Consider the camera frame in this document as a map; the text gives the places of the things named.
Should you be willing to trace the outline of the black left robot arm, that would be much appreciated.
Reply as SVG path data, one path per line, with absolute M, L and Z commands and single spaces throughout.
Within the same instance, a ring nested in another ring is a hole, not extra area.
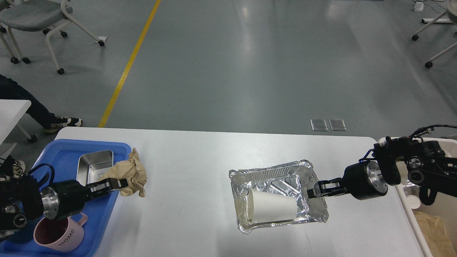
M 2 237 L 23 229 L 28 221 L 41 216 L 58 221 L 75 215 L 86 202 L 128 186 L 125 178 L 106 178 L 85 186 L 77 180 L 54 182 L 55 169 L 49 168 L 50 173 L 40 181 L 33 177 L 33 168 L 22 177 L 1 182 Z

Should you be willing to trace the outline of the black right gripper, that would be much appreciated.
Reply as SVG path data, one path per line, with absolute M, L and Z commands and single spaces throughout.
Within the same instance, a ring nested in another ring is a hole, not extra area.
M 344 172 L 343 184 L 342 178 L 319 180 L 316 183 L 316 189 L 307 189 L 307 196 L 309 199 L 340 196 L 347 194 L 348 190 L 357 200 L 369 200 L 385 196 L 388 191 L 387 182 L 384 181 L 378 163 L 375 161 L 364 161 L 348 166 Z

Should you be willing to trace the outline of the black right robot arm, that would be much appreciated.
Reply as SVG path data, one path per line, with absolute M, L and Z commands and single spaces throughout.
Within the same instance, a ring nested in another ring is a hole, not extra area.
M 440 192 L 452 197 L 457 195 L 456 158 L 447 157 L 437 140 L 424 141 L 423 135 L 436 127 L 455 125 L 432 124 L 420 127 L 411 135 L 391 138 L 374 144 L 373 148 L 348 166 L 343 177 L 320 180 L 307 189 L 309 198 L 351 194 L 358 200 L 385 196 L 388 186 L 401 184 L 397 163 L 407 168 L 407 178 L 419 187 L 419 199 L 425 205 L 432 205 Z

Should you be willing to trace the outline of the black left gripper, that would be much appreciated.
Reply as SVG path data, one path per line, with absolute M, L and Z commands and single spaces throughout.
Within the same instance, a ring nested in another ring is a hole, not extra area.
M 86 186 L 76 180 L 53 183 L 41 190 L 44 216 L 54 221 L 70 217 L 80 213 L 87 200 L 104 197 L 128 186 L 125 178 L 106 178 Z

